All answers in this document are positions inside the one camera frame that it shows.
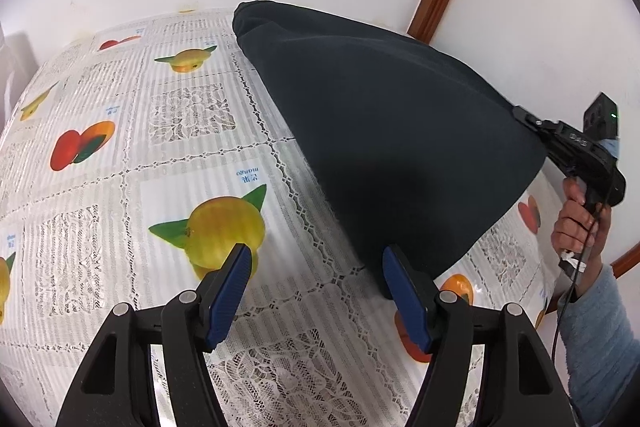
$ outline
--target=lace pattern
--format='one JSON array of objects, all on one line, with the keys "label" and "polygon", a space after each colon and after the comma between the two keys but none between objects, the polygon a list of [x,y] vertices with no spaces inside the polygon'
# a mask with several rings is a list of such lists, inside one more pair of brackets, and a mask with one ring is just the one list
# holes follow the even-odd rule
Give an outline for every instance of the lace pattern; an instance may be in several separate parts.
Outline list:
[{"label": "lace pattern", "polygon": [[16,405],[22,410],[22,413],[32,423],[33,427],[42,427],[38,414],[31,408],[30,388],[24,381],[23,373],[0,363],[0,375],[2,375],[2,383],[7,389],[11,390],[11,396]]},{"label": "lace pattern", "polygon": [[42,315],[91,312],[104,307],[97,205],[59,214],[36,232],[35,298]]},{"label": "lace pattern", "polygon": [[152,97],[152,144],[184,140],[236,128],[222,84],[181,87]]},{"label": "lace pattern", "polygon": [[519,242],[500,223],[487,230],[477,245],[494,268],[502,288],[508,290],[527,262]]},{"label": "lace pattern", "polygon": [[186,32],[206,30],[209,27],[209,20],[200,18],[169,23],[162,28],[161,33],[163,35],[179,35]]},{"label": "lace pattern", "polygon": [[236,353],[208,367],[229,425],[368,425],[318,330]]}]

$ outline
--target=dark fabric bag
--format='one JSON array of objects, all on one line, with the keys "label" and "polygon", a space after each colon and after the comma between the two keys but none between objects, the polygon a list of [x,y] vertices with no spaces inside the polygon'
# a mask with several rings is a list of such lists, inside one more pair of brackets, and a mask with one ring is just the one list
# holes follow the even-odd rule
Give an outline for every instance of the dark fabric bag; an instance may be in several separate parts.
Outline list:
[{"label": "dark fabric bag", "polygon": [[601,427],[630,427],[638,425],[638,404],[640,403],[640,367],[618,400],[613,404]]},{"label": "dark fabric bag", "polygon": [[435,278],[542,167],[545,148],[512,105],[421,42],[269,1],[241,4],[233,28],[387,296],[386,245]]}]

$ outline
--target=fruit illustration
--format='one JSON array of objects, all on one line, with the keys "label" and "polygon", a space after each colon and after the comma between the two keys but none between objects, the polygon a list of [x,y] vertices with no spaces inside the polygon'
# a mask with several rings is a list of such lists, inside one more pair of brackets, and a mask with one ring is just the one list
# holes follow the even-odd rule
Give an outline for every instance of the fruit illustration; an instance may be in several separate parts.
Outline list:
[{"label": "fruit illustration", "polygon": [[[466,302],[470,306],[474,304],[474,287],[469,282],[462,273],[453,274],[449,277],[444,284],[440,287],[440,291],[451,290],[457,296],[465,299]],[[414,359],[416,362],[431,362],[431,354],[425,354],[422,352],[420,347],[416,346],[412,343],[409,338],[409,334],[406,332],[406,328],[404,327],[404,323],[402,322],[402,317],[399,312],[396,312],[394,315],[394,322],[396,324],[396,330],[398,330],[398,335],[400,335],[400,340],[402,341],[402,345],[404,349],[409,354],[409,356]]]},{"label": "fruit illustration", "polygon": [[457,296],[465,299],[470,306],[474,305],[474,287],[462,273],[456,273],[449,277],[440,287],[440,291],[451,290]]},{"label": "fruit illustration", "polygon": [[102,136],[102,140],[100,140],[100,145],[97,150],[100,150],[101,147],[106,144],[109,139],[113,136],[113,133],[116,131],[116,124],[111,120],[104,120],[98,123],[94,123],[92,126],[87,127],[84,130],[84,133],[80,135],[80,149],[84,149],[91,140],[94,140],[98,136]]},{"label": "fruit illustration", "polygon": [[234,245],[244,243],[251,249],[253,276],[265,235],[260,210],[266,193],[267,185],[260,185],[242,198],[212,198],[194,208],[188,219],[158,223],[149,232],[182,248],[199,279],[220,269]]},{"label": "fruit illustration", "polygon": [[527,203],[518,203],[518,211],[520,213],[520,217],[524,221],[526,227],[531,231],[531,233],[538,233],[541,224],[538,203],[536,202],[536,198],[534,198],[533,196],[529,196],[529,200],[527,201]]},{"label": "fruit illustration", "polygon": [[53,147],[49,161],[51,170],[62,171],[71,163],[82,163],[101,149],[115,130],[116,124],[113,121],[104,120],[89,126],[82,134],[74,130],[64,132]]},{"label": "fruit illustration", "polygon": [[126,39],[122,39],[121,41],[105,41],[100,45],[100,48],[98,49],[99,51],[102,50],[106,50],[107,48],[111,48],[112,46],[115,46],[116,44],[122,44],[123,42],[129,42],[129,41],[133,41],[135,39],[139,39],[142,35],[133,35],[131,37],[127,37]]},{"label": "fruit illustration", "polygon": [[156,58],[156,62],[168,62],[176,73],[189,73],[195,71],[211,56],[211,52],[217,46],[203,50],[184,50],[173,57]]},{"label": "fruit illustration", "polygon": [[11,279],[9,275],[14,265],[14,259],[15,252],[7,259],[0,257],[0,324],[4,321],[4,303],[9,298],[9,290],[11,289]]},{"label": "fruit illustration", "polygon": [[416,344],[412,343],[411,339],[409,338],[409,334],[406,332],[404,323],[402,322],[400,312],[396,312],[396,314],[394,315],[394,323],[396,324],[396,329],[398,330],[398,335],[400,335],[402,345],[404,346],[404,349],[406,349],[406,352],[409,354],[409,356],[416,362],[431,362],[431,353],[428,355],[426,353],[423,353]]},{"label": "fruit illustration", "polygon": [[538,317],[536,318],[536,325],[534,326],[536,329],[538,329],[538,326],[540,325],[540,323],[542,322],[542,319],[545,318],[545,314],[546,314],[546,307],[548,305],[548,301],[545,299],[545,307],[542,308],[542,310],[540,311],[540,313],[538,314]]},{"label": "fruit illustration", "polygon": [[51,89],[53,89],[53,87],[56,84],[53,84],[53,86],[49,87],[49,89],[47,89],[45,92],[43,92],[35,100],[33,100],[33,102],[28,103],[23,108],[21,108],[22,114],[20,115],[20,120],[27,120],[27,118],[29,118],[33,113],[35,113],[36,109],[38,108],[38,106],[42,102],[44,102],[45,98],[47,98],[49,96],[49,93],[50,93]]}]

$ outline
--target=orange picture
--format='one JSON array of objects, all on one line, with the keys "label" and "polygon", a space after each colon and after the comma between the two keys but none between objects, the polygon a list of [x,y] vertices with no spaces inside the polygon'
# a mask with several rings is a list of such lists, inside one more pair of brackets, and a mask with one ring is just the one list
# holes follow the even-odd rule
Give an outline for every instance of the orange picture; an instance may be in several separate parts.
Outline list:
[{"label": "orange picture", "polygon": [[[473,306],[474,287],[470,283],[469,279],[462,275],[462,273],[456,273],[449,277],[440,287],[440,291],[444,290],[451,290],[459,297],[465,299],[465,301],[468,302],[470,306]],[[404,327],[404,323],[402,322],[402,317],[400,316],[399,312],[396,312],[396,314],[394,315],[394,323],[396,324],[396,330],[398,330],[400,341],[402,342],[402,345],[404,346],[404,349],[409,354],[409,356],[416,362],[431,362],[431,354],[422,352],[420,347],[412,343],[411,339],[409,338],[409,334],[406,332],[406,328]]]}]

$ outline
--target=blue gripper pad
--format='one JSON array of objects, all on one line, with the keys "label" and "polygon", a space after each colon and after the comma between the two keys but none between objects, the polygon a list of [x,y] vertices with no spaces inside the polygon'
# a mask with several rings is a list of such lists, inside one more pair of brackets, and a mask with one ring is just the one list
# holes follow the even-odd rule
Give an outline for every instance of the blue gripper pad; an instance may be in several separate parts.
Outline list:
[{"label": "blue gripper pad", "polygon": [[211,349],[226,339],[250,275],[251,250],[249,247],[242,247],[220,287],[216,300],[209,308],[210,326],[207,333],[207,345]]},{"label": "blue gripper pad", "polygon": [[420,303],[414,285],[389,247],[382,254],[382,271],[409,338],[426,353],[431,347],[431,337],[427,332],[427,310]]}]

